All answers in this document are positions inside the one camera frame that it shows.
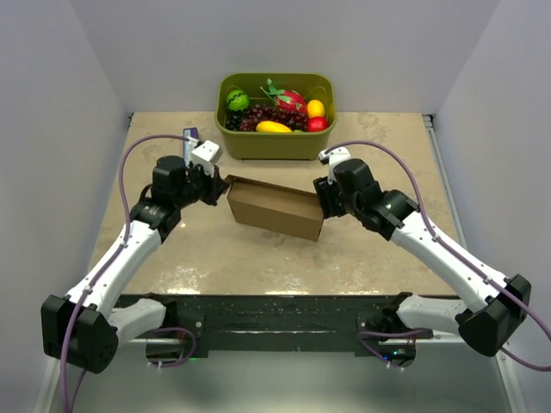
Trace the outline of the brown cardboard box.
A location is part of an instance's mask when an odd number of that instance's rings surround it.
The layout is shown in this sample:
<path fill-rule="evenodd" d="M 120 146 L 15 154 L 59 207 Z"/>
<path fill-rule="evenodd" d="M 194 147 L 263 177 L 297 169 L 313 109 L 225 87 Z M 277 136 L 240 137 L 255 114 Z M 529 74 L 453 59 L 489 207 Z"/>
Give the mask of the brown cardboard box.
<path fill-rule="evenodd" d="M 319 240 L 324 216 L 316 194 L 242 176 L 229 175 L 226 182 L 227 202 L 237 223 Z"/>

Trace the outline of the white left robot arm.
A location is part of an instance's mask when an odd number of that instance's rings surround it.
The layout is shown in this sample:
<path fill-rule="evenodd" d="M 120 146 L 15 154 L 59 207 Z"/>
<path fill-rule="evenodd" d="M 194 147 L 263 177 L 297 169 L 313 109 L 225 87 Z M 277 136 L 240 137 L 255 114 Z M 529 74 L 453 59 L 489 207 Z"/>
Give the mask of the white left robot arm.
<path fill-rule="evenodd" d="M 176 302 L 148 293 L 118 309 L 115 304 L 145 259 L 157 250 L 181 220 L 181 211 L 197 201 L 216 205 L 228 188 L 215 155 L 193 151 L 190 163 L 161 157 L 130 210 L 130 222 L 108 252 L 65 296 L 49 296 L 40 309 L 46 355 L 102 372 L 126 342 L 149 331 L 172 336 L 179 325 Z"/>

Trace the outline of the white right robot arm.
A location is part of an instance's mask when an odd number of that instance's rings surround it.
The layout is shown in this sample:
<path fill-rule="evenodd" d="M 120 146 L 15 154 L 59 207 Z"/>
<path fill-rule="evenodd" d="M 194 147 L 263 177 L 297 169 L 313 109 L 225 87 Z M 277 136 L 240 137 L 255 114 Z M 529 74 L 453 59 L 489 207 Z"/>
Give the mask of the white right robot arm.
<path fill-rule="evenodd" d="M 388 335 L 438 330 L 460 336 L 479 354 L 494 356 L 526 319 L 531 285 L 512 278 L 464 250 L 403 192 L 381 189 L 370 168 L 349 153 L 320 154 L 328 175 L 313 185 L 325 218 L 350 214 L 362 226 L 406 250 L 444 280 L 457 298 L 427 299 L 406 295 L 383 320 Z"/>

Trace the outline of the purple toothpaste box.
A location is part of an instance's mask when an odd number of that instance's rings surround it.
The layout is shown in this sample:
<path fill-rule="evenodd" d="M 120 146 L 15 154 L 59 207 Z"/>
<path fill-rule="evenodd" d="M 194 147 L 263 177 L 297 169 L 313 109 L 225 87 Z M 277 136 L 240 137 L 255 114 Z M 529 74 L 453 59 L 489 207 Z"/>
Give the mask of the purple toothpaste box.
<path fill-rule="evenodd" d="M 195 126 L 186 127 L 183 129 L 183 159 L 186 164 L 191 161 L 191 152 L 200 145 L 202 141 L 199 139 L 199 131 Z"/>

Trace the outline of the olive green plastic bin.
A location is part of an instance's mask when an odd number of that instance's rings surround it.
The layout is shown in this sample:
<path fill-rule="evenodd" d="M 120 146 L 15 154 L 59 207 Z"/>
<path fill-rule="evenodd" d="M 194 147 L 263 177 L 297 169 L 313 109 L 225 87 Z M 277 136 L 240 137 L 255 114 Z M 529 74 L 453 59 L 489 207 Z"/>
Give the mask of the olive green plastic bin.
<path fill-rule="evenodd" d="M 245 112 L 252 106 L 275 105 L 260 90 L 271 79 L 278 89 L 294 90 L 302 95 L 306 104 L 320 100 L 325 105 L 325 118 L 328 127 L 317 133 L 258 133 L 230 131 L 225 128 L 229 113 Z M 226 107 L 227 94 L 235 89 L 243 90 L 250 98 L 250 106 L 244 112 L 232 112 Z M 223 136 L 229 154 L 236 159 L 286 159 L 313 160 L 326 147 L 330 133 L 336 125 L 335 94 L 331 82 L 315 73 L 234 73 L 222 80 L 219 87 L 219 100 L 215 111 L 215 123 Z"/>

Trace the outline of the dark blue toy grapes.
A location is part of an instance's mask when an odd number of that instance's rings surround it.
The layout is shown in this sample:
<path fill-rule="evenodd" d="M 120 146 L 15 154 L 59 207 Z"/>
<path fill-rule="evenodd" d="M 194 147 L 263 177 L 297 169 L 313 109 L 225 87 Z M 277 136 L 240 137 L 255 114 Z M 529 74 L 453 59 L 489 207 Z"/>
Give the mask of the dark blue toy grapes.
<path fill-rule="evenodd" d="M 226 117 L 225 128 L 230 131 L 239 131 L 244 117 L 241 113 L 229 113 Z"/>

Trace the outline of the yellow toy mango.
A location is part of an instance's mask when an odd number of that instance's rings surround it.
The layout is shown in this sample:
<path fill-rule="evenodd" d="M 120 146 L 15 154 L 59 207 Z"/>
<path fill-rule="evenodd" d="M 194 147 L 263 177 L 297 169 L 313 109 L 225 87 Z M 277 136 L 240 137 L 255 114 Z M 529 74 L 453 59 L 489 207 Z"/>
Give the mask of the yellow toy mango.
<path fill-rule="evenodd" d="M 272 120 L 264 120 L 256 125 L 258 133 L 291 133 L 293 130 L 288 126 Z"/>

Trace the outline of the red toy apple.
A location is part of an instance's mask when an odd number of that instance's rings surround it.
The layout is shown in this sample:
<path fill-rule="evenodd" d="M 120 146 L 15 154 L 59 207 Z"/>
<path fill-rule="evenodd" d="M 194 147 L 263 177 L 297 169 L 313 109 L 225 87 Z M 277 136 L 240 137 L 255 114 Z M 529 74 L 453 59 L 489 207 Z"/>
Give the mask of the red toy apple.
<path fill-rule="evenodd" d="M 324 116 L 315 116 L 308 120 L 307 131 L 309 133 L 322 132 L 328 127 L 327 119 Z"/>

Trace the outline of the purple toy grape bunch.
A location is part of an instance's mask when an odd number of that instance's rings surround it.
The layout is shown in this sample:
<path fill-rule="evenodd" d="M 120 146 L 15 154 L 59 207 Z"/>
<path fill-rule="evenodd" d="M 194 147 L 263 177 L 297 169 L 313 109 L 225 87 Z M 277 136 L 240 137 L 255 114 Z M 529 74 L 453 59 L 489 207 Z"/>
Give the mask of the purple toy grape bunch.
<path fill-rule="evenodd" d="M 245 117 L 241 120 L 238 130 L 240 132 L 255 132 L 257 125 L 262 121 L 272 121 L 282 124 L 292 131 L 300 130 L 305 132 L 307 130 L 308 117 L 306 114 L 298 111 L 272 107 L 267 104 L 257 104 L 245 112 Z"/>

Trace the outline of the green toy watermelon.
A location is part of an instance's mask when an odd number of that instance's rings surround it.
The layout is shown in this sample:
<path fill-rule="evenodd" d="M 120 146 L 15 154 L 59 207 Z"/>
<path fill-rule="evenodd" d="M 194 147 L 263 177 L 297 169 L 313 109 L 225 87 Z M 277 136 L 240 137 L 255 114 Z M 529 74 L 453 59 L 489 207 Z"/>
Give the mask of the green toy watermelon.
<path fill-rule="evenodd" d="M 250 98 L 241 89 L 232 90 L 226 96 L 226 107 L 232 112 L 244 112 L 249 106 Z"/>

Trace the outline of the yellow toy lemon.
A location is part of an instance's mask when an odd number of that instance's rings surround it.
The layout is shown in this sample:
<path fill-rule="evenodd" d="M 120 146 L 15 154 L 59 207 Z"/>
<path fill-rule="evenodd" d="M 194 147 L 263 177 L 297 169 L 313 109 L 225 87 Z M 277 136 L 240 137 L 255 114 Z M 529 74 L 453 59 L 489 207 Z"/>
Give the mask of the yellow toy lemon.
<path fill-rule="evenodd" d="M 306 105 L 307 116 L 311 118 L 325 117 L 325 105 L 320 100 L 312 99 Z"/>

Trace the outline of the pink toy dragon fruit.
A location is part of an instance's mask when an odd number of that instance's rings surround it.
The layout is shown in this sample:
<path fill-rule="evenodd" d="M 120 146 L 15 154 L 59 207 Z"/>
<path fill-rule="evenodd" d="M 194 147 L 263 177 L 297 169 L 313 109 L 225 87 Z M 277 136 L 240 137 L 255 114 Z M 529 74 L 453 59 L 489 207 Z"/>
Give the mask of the pink toy dragon fruit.
<path fill-rule="evenodd" d="M 287 111 L 296 111 L 307 115 L 306 102 L 301 94 L 294 90 L 278 89 L 271 79 L 267 79 L 266 86 L 260 90 L 277 107 Z"/>

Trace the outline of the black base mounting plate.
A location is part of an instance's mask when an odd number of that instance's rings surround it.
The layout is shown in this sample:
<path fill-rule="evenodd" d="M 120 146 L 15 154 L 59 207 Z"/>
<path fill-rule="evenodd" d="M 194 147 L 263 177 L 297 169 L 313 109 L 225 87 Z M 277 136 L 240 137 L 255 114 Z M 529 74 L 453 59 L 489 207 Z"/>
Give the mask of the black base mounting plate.
<path fill-rule="evenodd" d="M 145 333 L 151 362 L 215 351 L 336 352 L 390 361 L 415 355 L 429 331 L 407 328 L 395 315 L 398 295 L 161 295 L 169 305 L 165 333 Z"/>

